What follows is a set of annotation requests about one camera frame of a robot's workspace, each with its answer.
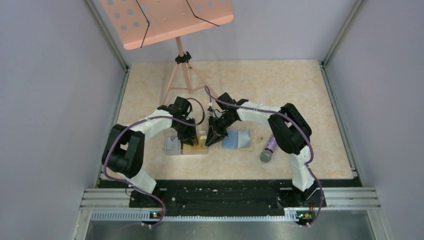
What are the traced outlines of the yellow credit card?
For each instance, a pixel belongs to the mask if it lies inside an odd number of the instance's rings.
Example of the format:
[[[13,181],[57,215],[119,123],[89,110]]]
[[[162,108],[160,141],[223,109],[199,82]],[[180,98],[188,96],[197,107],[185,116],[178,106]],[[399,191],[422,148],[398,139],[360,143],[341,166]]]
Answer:
[[[182,145],[181,153],[183,155],[205,155],[208,153],[208,147],[205,146],[207,139],[207,132],[205,130],[197,131],[198,145],[191,146],[187,144]]]

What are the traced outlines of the clear plastic card box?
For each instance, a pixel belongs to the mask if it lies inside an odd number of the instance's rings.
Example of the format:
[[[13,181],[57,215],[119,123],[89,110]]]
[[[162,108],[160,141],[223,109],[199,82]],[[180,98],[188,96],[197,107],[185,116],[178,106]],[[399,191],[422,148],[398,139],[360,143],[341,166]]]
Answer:
[[[207,132],[205,130],[198,130],[197,144],[189,145],[182,143],[177,138],[176,131],[166,131],[164,133],[164,146],[163,151],[167,156],[179,155],[205,155],[208,153],[208,147],[205,145],[207,140]]]

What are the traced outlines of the purple glitter microphone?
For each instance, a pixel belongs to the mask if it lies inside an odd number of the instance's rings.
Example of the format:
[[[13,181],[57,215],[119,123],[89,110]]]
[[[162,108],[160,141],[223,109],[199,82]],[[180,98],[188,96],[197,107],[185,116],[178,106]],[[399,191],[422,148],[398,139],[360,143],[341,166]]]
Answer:
[[[277,144],[276,138],[274,135],[272,135],[270,139],[268,140],[264,150],[260,153],[259,159],[263,163],[270,162],[273,157],[273,153],[275,152],[277,147],[278,147],[278,144]]]

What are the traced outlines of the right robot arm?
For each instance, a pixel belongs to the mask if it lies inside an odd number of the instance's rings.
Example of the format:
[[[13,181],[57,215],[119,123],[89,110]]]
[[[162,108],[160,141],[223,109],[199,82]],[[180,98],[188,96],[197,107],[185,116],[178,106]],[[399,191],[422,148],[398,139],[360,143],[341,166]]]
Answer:
[[[296,188],[293,200],[299,206],[307,206],[314,198],[318,181],[310,168],[314,159],[312,129],[298,109],[292,103],[271,107],[244,98],[236,101],[227,92],[217,97],[215,102],[223,114],[209,117],[205,145],[209,147],[222,141],[228,136],[227,129],[237,121],[269,126],[277,146],[291,155],[292,185]]]

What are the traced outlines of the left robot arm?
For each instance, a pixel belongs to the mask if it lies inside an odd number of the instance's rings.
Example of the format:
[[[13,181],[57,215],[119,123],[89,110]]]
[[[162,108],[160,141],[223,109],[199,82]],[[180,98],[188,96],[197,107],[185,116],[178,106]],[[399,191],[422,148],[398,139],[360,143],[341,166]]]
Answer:
[[[130,125],[114,125],[109,133],[101,163],[111,180],[142,192],[141,200],[149,207],[160,202],[157,182],[143,169],[145,142],[160,132],[173,129],[177,139],[189,146],[198,144],[197,123],[188,99],[177,97],[170,105],[159,106],[149,116]]]

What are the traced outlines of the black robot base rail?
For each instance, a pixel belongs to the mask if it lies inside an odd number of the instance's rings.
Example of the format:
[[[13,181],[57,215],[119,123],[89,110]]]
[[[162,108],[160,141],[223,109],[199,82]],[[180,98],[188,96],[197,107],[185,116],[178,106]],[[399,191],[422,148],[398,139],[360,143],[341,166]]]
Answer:
[[[301,191],[288,179],[159,180],[153,196],[133,191],[131,208],[165,206],[167,217],[283,216],[289,208],[316,211],[326,207],[319,185]]]

